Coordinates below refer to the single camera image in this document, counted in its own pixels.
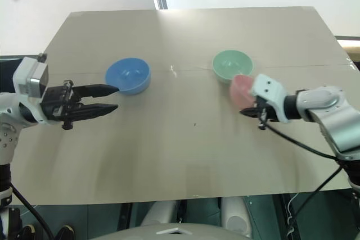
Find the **bowl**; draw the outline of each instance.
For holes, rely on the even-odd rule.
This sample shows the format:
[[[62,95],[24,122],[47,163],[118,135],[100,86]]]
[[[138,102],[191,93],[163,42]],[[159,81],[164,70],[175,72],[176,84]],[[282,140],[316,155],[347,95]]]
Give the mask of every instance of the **bowl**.
[[[249,75],[253,71],[249,56],[236,50],[222,51],[213,60],[213,71],[218,80],[229,84],[237,74]]]
[[[235,75],[230,84],[230,99],[237,109],[254,107],[255,98],[250,94],[254,79],[247,75]]]
[[[130,57],[113,63],[107,70],[105,82],[131,96],[144,91],[150,84],[150,67],[140,58]]]

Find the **black cable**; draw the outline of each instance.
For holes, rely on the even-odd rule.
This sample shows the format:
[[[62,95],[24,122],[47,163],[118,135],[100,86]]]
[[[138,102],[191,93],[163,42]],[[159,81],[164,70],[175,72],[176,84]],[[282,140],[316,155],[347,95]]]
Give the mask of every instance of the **black cable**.
[[[289,231],[291,230],[291,228],[293,227],[296,218],[299,216],[299,213],[301,212],[301,210],[305,207],[305,205],[320,191],[320,189],[322,189],[328,182],[330,182],[330,180],[332,178],[334,178],[340,171],[342,170],[342,167],[340,166],[339,168],[336,169],[336,171],[334,171],[321,185],[319,185],[319,187],[317,189],[315,189],[310,195],[309,197],[307,197],[307,199],[303,202],[302,205],[300,205],[299,209],[297,210],[297,212],[295,213],[295,215],[292,217],[290,224],[287,226],[286,228],[286,233],[283,237],[284,240],[287,239],[287,235],[289,233]]]
[[[10,183],[10,187],[12,187],[12,192],[15,196],[20,200],[20,202],[35,216],[40,225],[45,230],[49,240],[54,240],[54,235],[52,234],[49,226],[45,222],[45,220],[40,216],[40,214],[31,206],[31,204],[21,195],[21,193],[14,187],[12,183]]]
[[[318,156],[321,156],[321,157],[324,157],[326,159],[332,159],[332,160],[338,160],[336,157],[334,156],[331,156],[331,155],[328,155],[328,154],[325,154],[325,153],[322,153],[320,151],[317,151],[315,150],[314,148],[311,148],[309,146],[307,146],[306,144],[303,144],[303,143],[300,143],[299,141],[295,140],[295,139],[292,139],[291,137],[287,136],[286,134],[278,131],[277,129],[273,128],[271,125],[269,125],[268,123],[266,123],[265,121],[263,121],[261,119],[261,117],[259,116],[258,117],[259,120],[260,120],[260,123],[263,124],[265,127],[267,127],[269,130],[271,130],[272,132],[276,133],[277,135],[279,135],[280,137],[284,138],[285,140],[288,140],[289,142],[315,154],[315,155],[318,155]]]

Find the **blue bowl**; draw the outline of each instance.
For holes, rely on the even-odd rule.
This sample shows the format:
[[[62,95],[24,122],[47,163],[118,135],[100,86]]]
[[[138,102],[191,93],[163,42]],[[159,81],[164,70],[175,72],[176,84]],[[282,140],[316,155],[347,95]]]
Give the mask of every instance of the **blue bowl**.
[[[150,67],[140,58],[124,58],[108,68],[105,82],[131,96],[144,91],[150,84]]]

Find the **table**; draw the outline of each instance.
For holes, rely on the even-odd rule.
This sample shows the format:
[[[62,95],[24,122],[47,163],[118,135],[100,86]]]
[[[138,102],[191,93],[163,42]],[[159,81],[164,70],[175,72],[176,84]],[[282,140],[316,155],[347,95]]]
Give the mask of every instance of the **table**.
[[[145,92],[85,99],[119,104],[113,113],[21,133],[15,186],[34,204],[93,204],[244,196],[314,190],[337,165],[238,114],[212,59],[237,49],[290,93],[340,85],[360,107],[360,76],[311,7],[71,13],[46,49],[49,86],[104,83],[125,57],[146,60]],[[331,153],[318,125],[276,128]],[[348,188],[345,173],[325,189]]]

